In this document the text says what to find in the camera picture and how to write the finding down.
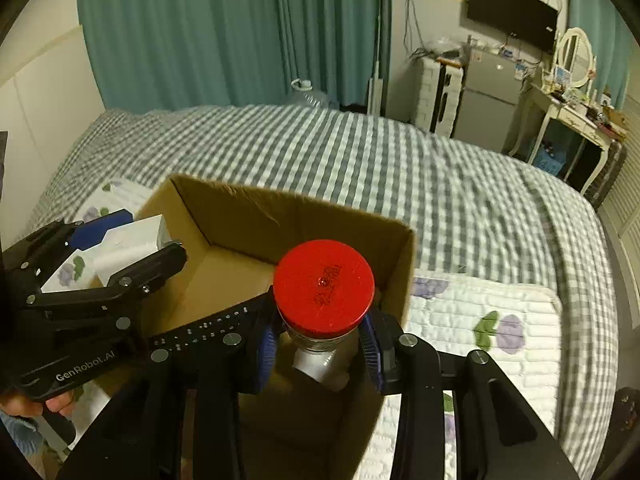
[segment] plastic bottle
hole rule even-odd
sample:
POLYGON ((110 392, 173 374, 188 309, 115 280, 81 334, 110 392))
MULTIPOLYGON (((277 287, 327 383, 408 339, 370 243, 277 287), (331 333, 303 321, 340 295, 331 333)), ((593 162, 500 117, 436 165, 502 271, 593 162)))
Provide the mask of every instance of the plastic bottle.
POLYGON ((309 79, 294 79, 291 92, 285 99, 286 105, 309 106, 312 108, 333 108, 329 96, 313 88, 309 79))

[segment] floral pattern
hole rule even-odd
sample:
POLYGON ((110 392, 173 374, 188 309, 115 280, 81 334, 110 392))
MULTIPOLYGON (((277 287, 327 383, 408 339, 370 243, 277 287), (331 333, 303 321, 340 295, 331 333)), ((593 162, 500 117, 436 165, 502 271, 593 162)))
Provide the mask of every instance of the floral pattern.
POLYGON ((453 413, 453 397, 442 394, 444 401, 444 440, 455 443, 456 441, 456 417, 453 413))
POLYGON ((58 281, 62 286, 69 286, 71 281, 76 282, 82 276, 86 263, 82 256, 76 256, 72 263, 67 262, 58 269, 58 281))
POLYGON ((111 180, 110 182, 107 182, 104 186, 102 186, 102 190, 109 192, 111 191, 111 186, 120 187, 122 186, 122 183, 119 180, 111 180))
POLYGON ((101 216, 105 216, 105 215, 108 215, 108 214, 109 214, 109 208, 108 207, 101 207, 100 211, 98 211, 97 207, 91 206, 82 215, 82 221, 87 223, 87 222, 90 222, 91 220, 95 220, 97 218, 100 218, 101 216))
POLYGON ((418 296, 425 300, 434 298, 436 294, 440 294, 447 290, 449 282, 446 280, 433 280, 431 278, 415 278, 414 291, 412 296, 418 296))
POLYGON ((493 336, 499 349, 513 355, 524 348, 524 327, 515 314, 508 314, 500 322, 498 316, 498 311, 492 310, 478 322, 474 328, 476 346, 488 352, 493 346, 493 336))

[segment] white wall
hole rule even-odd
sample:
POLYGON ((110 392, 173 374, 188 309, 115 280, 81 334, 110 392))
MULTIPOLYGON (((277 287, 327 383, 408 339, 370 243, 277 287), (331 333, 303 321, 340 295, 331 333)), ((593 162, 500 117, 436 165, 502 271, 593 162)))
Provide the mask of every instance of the white wall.
MULTIPOLYGON (((389 81, 386 95, 386 115, 396 120, 407 121, 414 106, 414 74, 403 45, 404 7, 406 0, 392 0, 391 48, 389 81)), ((466 19, 466 0, 414 0, 416 17, 425 42, 449 37, 466 41, 468 34, 487 43, 503 44, 506 34, 500 30, 466 19)), ((561 9, 558 28, 561 34, 566 27, 567 0, 543 0, 556 9, 561 9)), ((414 29, 413 49, 418 47, 414 29)), ((511 41, 513 50, 519 43, 511 41)), ((537 62, 540 51, 523 44, 523 59, 537 62)))
POLYGON ((103 111, 76 0, 30 0, 0 45, 0 130, 9 132, 3 247, 22 233, 49 179, 103 111))
POLYGON ((0 45, 0 85, 78 26, 76 0, 30 0, 0 45))

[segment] gray checkered bedspread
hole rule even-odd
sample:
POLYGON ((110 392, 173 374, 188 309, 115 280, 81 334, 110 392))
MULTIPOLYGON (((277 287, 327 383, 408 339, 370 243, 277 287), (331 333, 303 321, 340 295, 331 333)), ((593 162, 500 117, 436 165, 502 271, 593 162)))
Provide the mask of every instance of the gray checkered bedspread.
POLYGON ((360 114, 109 110, 76 142, 29 228, 70 220, 110 176, 153 187, 175 172, 397 218, 417 233, 417 266, 556 291, 564 307, 556 436, 591 478, 616 386, 618 329, 602 227, 573 189, 513 158, 360 114))

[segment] purple flower pattern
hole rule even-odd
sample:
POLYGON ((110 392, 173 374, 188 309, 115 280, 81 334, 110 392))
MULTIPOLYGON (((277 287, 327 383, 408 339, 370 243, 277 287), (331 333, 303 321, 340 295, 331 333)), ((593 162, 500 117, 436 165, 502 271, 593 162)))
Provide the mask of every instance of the purple flower pattern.
POLYGON ((444 414, 444 440, 451 443, 456 441, 456 417, 453 413, 444 414))
POLYGON ((512 355, 524 347, 524 327, 518 316, 509 314, 500 320, 495 342, 498 348, 512 355))
POLYGON ((100 218, 100 212, 93 206, 87 209, 84 215, 82 215, 82 220, 84 222, 90 222, 91 220, 95 220, 96 218, 100 218))
POLYGON ((447 290, 449 282, 446 280, 432 280, 431 278, 415 278, 414 291, 412 296, 418 296, 425 300, 434 298, 436 294, 440 294, 447 290))
POLYGON ((69 286, 74 278, 74 266, 72 264, 64 264, 58 269, 58 280, 60 285, 69 286))

